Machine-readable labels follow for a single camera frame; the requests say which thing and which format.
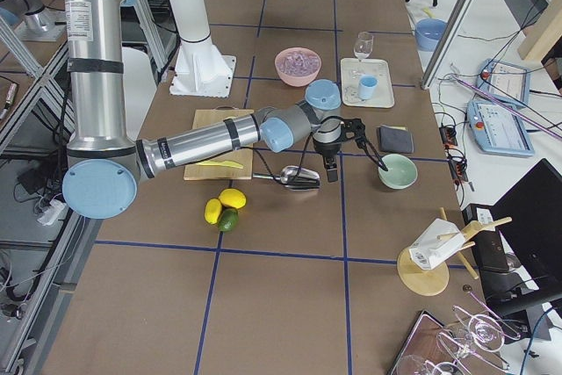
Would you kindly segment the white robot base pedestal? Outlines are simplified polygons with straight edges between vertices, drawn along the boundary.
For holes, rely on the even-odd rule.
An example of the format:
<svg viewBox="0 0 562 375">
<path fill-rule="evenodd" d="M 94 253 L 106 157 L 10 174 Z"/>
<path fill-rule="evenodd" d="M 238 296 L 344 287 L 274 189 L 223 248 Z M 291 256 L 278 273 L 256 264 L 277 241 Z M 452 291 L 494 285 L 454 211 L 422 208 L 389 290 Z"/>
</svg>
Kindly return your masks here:
<svg viewBox="0 0 562 375">
<path fill-rule="evenodd" d="M 228 97 L 236 58 L 221 54 L 214 45 L 205 0 L 169 1 L 181 42 L 170 93 Z"/>
</svg>

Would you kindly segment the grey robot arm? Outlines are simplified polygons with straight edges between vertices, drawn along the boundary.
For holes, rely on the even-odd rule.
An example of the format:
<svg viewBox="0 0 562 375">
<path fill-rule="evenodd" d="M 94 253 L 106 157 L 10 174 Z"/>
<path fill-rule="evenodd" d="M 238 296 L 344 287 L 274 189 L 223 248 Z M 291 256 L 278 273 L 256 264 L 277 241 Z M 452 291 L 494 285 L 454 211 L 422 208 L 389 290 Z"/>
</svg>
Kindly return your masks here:
<svg viewBox="0 0 562 375">
<path fill-rule="evenodd" d="M 280 152 L 312 138 L 330 181 L 346 141 L 365 148 L 364 124 L 343 119 L 337 87 L 319 81 L 285 109 L 266 107 L 196 129 L 191 107 L 165 106 L 157 96 L 139 140 L 126 131 L 120 6 L 124 0 L 65 0 L 68 73 L 75 129 L 67 145 L 62 194 L 76 213 L 104 220 L 124 212 L 139 184 L 159 173 L 201 162 L 258 141 Z"/>
<path fill-rule="evenodd" d="M 65 32 L 64 14 L 42 0 L 1 0 L 1 17 L 24 41 L 56 42 Z"/>
</svg>

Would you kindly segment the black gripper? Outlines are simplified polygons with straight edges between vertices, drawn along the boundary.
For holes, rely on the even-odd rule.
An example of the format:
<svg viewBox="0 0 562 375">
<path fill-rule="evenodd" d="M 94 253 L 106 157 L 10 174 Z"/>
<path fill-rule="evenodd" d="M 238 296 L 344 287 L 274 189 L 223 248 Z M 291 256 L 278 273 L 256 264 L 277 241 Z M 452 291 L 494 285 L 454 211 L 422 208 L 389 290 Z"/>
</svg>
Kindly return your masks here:
<svg viewBox="0 0 562 375">
<path fill-rule="evenodd" d="M 336 156 L 342 144 L 354 141 L 357 147 L 366 146 L 365 125 L 361 119 L 326 117 L 313 134 L 314 150 L 322 156 L 325 169 L 336 169 Z"/>
</svg>

